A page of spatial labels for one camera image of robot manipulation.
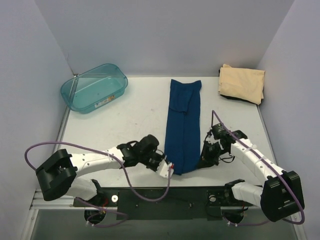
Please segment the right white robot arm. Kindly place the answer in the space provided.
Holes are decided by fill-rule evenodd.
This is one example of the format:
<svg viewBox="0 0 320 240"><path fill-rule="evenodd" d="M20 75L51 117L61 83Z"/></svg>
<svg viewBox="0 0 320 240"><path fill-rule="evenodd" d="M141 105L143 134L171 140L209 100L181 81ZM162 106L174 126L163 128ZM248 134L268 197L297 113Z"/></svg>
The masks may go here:
<svg viewBox="0 0 320 240"><path fill-rule="evenodd" d="M228 182L221 201L228 205L245 202L261 208L271 222L302 212L305 208L300 176L286 171L263 155L241 131L230 132L221 123L213 125L207 133L197 169L217 166L222 155L240 160L259 180L253 185L243 179Z"/></svg>

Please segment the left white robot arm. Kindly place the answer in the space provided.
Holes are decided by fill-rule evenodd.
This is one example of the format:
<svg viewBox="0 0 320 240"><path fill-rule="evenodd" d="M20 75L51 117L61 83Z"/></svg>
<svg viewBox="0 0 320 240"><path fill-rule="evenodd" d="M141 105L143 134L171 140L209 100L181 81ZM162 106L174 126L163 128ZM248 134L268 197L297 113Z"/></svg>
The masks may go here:
<svg viewBox="0 0 320 240"><path fill-rule="evenodd" d="M82 176L108 169L125 171L137 164L169 180L174 172L173 164L157 152L158 145L157 138L149 134L140 141L129 141L104 151L86 148L85 153L68 153L59 149L35 170L43 199L53 201L71 196L98 206L103 200L98 181L85 180Z"/></svg>

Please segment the blue t shirt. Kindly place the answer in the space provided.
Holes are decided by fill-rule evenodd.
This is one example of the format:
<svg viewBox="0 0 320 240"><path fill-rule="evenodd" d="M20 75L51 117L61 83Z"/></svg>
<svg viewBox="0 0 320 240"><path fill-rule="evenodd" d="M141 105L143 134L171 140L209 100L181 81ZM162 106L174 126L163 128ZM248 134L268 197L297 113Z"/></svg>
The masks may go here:
<svg viewBox="0 0 320 240"><path fill-rule="evenodd" d="M173 163L174 174L194 171L201 155L202 82L170 82L164 153Z"/></svg>

